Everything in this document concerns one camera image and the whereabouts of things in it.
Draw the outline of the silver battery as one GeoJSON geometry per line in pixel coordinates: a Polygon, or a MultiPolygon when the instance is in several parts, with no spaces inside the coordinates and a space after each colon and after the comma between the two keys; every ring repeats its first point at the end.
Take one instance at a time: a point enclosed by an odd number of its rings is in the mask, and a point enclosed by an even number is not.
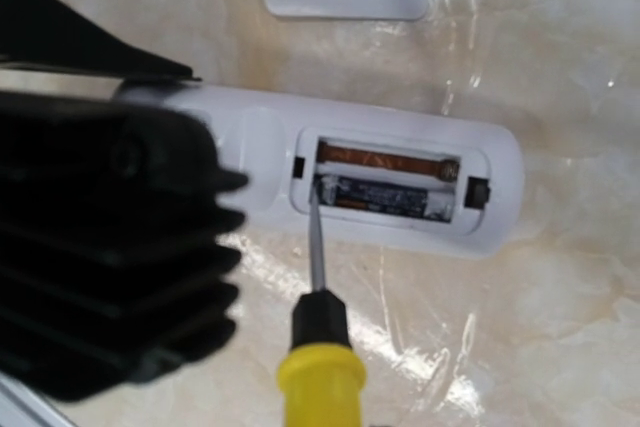
{"type": "Polygon", "coordinates": [[[455,195],[336,174],[318,174],[314,185],[321,205],[395,217],[450,223],[455,195]]]}

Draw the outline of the white remote control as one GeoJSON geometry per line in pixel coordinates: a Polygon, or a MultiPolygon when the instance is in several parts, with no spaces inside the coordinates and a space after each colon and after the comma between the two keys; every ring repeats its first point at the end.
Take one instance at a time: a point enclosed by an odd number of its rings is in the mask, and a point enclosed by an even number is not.
{"type": "Polygon", "coordinates": [[[202,120],[220,163],[249,178],[220,201],[244,211],[255,226],[305,231],[318,174],[455,195],[450,223],[320,204],[325,234],[339,240],[479,258],[503,245],[519,217],[523,155],[499,125],[210,85],[127,85],[117,98],[202,120]]]}

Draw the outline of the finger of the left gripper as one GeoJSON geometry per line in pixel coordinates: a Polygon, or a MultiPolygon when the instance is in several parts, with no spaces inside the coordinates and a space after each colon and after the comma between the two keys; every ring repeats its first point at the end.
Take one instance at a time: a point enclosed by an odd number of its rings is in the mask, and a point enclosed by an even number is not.
{"type": "Polygon", "coordinates": [[[140,82],[194,78],[190,67],[120,40],[60,0],[1,0],[1,67],[140,82]]]}

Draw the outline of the yellow handled screwdriver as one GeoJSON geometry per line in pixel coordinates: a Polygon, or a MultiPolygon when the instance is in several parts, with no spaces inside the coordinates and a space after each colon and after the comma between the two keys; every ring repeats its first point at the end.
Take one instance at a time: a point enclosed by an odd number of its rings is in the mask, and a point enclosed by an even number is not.
{"type": "Polygon", "coordinates": [[[291,315],[291,347],[277,372],[284,424],[361,426],[367,374],[349,336],[345,303],[327,286],[319,187],[312,187],[309,218],[311,290],[291,315]]]}

